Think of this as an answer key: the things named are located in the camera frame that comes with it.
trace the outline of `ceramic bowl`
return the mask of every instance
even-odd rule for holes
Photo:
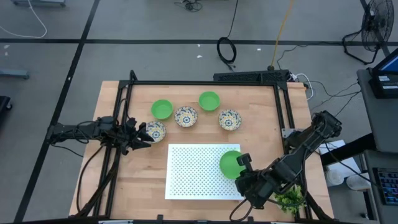
[[[182,106],[175,112],[174,118],[179,126],[187,128],[196,123],[198,113],[190,106]]]
[[[241,126],[242,117],[235,110],[223,110],[218,116],[218,122],[223,129],[234,131]]]
[[[146,132],[155,140],[154,143],[157,143],[166,136],[166,127],[160,121],[151,121],[147,123]]]

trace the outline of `wooden table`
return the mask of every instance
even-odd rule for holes
[[[311,123],[307,99],[302,83],[288,83],[290,102],[296,128],[307,128]],[[118,82],[103,82],[99,93],[94,119],[112,115]],[[215,91],[221,98],[220,107],[205,112],[198,105],[200,94]],[[167,128],[165,139],[150,148],[138,149],[122,156],[114,193],[111,218],[156,219],[163,214],[165,220],[228,220],[232,209],[239,203],[227,200],[165,200],[165,178],[168,144],[240,144],[243,153],[249,152],[254,169],[266,168],[274,159],[283,155],[280,128],[275,108],[274,91],[268,86],[180,86],[134,85],[129,115],[140,122],[154,120],[150,113],[152,103],[168,99],[176,110],[180,106],[192,106],[198,111],[198,121],[191,128],[181,128],[173,118],[163,121]],[[280,100],[287,115],[283,94]],[[243,119],[236,131],[225,131],[218,124],[218,114],[223,109],[238,111]],[[83,164],[99,148],[99,142],[90,141],[86,147]],[[98,186],[104,150],[88,165],[82,182],[81,205],[88,201]],[[328,189],[319,156],[313,154],[306,162],[308,190],[319,206],[333,216]],[[102,199],[104,213],[108,191]],[[70,214],[76,213],[76,194]],[[249,204],[242,206],[234,218],[242,217]],[[266,203],[264,210],[253,210],[255,221],[293,221],[276,205]]]

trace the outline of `coiled black cable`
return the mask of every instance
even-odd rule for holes
[[[234,66],[234,65],[231,66],[231,64],[234,63],[234,62],[235,62],[235,59],[236,59],[236,47],[235,47],[234,43],[233,43],[231,40],[228,39],[228,37],[231,35],[232,27],[234,26],[235,15],[236,15],[236,9],[238,8],[238,2],[239,2],[239,0],[236,0],[235,11],[234,11],[234,17],[232,18],[231,28],[229,29],[228,35],[227,35],[226,37],[222,37],[222,38],[218,39],[218,41],[217,41],[217,53],[218,53],[218,56],[220,57],[221,61],[224,62],[224,64],[226,64],[226,66],[228,66],[228,68],[229,68],[232,72],[234,72],[233,68],[234,68],[235,66]],[[231,48],[232,48],[232,52],[233,52],[234,55],[233,55],[233,57],[232,57],[231,60],[226,59],[226,58],[223,56],[223,54],[221,53],[221,51],[220,51],[220,44],[222,43],[222,41],[227,42],[227,43],[231,46]]]

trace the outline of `electric fan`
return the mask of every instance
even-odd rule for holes
[[[391,0],[372,0],[364,9],[361,30],[343,37],[344,53],[361,61],[365,65],[373,63],[381,46],[388,41],[394,24],[394,6]],[[361,33],[363,47],[374,52],[371,62],[352,55],[347,50],[346,38],[354,36],[351,41]]]

